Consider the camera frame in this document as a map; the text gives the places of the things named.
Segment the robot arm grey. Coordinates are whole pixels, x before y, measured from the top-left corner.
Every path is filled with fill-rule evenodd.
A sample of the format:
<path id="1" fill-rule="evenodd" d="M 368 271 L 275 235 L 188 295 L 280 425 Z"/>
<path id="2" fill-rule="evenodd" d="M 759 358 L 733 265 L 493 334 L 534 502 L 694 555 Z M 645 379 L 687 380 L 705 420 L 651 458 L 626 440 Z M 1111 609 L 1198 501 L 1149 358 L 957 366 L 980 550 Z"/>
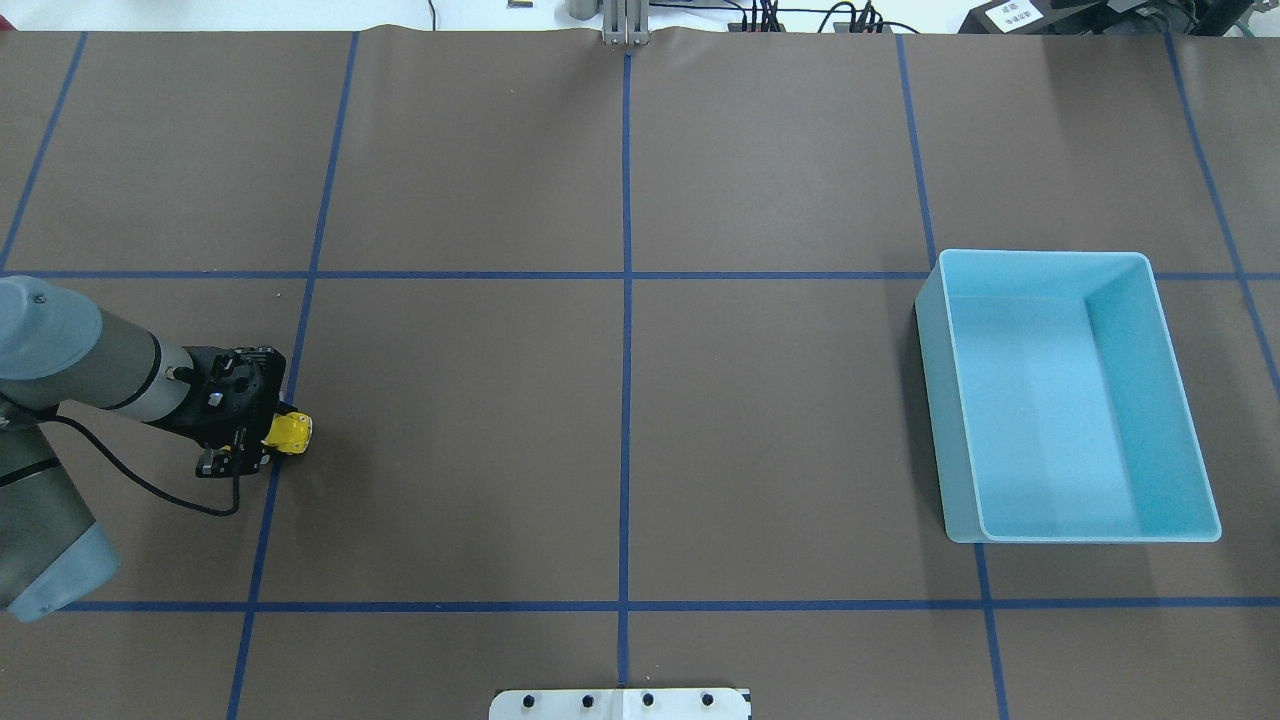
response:
<path id="1" fill-rule="evenodd" d="M 268 345 L 179 345 L 31 275 L 5 275 L 3 299 L 3 611 L 36 623 L 96 592 L 122 559 L 47 427 L 77 433 L 115 471 L 164 503 L 233 518 L 243 483 L 303 454 L 314 419 L 284 396 L 287 356 Z M 131 419 L 196 445 L 195 475 L 223 480 L 221 505 L 147 480 L 67 414 L 67 405 Z"/>

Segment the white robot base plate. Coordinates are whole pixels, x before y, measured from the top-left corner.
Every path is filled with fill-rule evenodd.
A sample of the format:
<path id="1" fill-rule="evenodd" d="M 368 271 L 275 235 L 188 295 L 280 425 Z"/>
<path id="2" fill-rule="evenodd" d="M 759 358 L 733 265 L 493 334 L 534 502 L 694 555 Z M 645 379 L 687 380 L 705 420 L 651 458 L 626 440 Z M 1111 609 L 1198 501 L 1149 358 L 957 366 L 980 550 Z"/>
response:
<path id="1" fill-rule="evenodd" d="M 502 691 L 489 719 L 751 719 L 749 691 L 712 688 L 577 688 Z"/>

